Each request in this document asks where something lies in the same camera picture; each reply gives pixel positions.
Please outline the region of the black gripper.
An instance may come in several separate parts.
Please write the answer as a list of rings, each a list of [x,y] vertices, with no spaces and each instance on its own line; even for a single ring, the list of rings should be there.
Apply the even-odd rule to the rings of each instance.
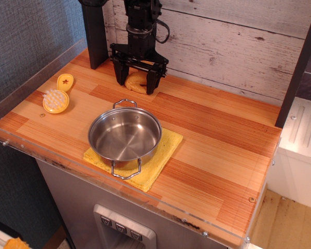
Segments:
[[[160,79],[166,76],[168,64],[168,59],[156,52],[157,27],[152,25],[138,30],[128,25],[126,30],[127,44],[110,45],[116,80],[119,85],[124,85],[131,67],[148,72],[147,94],[153,94]]]

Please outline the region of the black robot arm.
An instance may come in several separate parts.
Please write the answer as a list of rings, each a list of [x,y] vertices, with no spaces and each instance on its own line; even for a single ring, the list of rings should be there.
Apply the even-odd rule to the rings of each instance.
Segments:
[[[162,7],[159,1],[124,1],[124,5],[128,43],[110,45],[116,80],[123,86],[130,68],[141,70],[146,73],[146,94],[151,95],[166,76],[168,64],[168,59],[156,52],[156,42],[163,44],[168,40],[157,39],[157,25],[168,32],[170,29],[158,19]]]

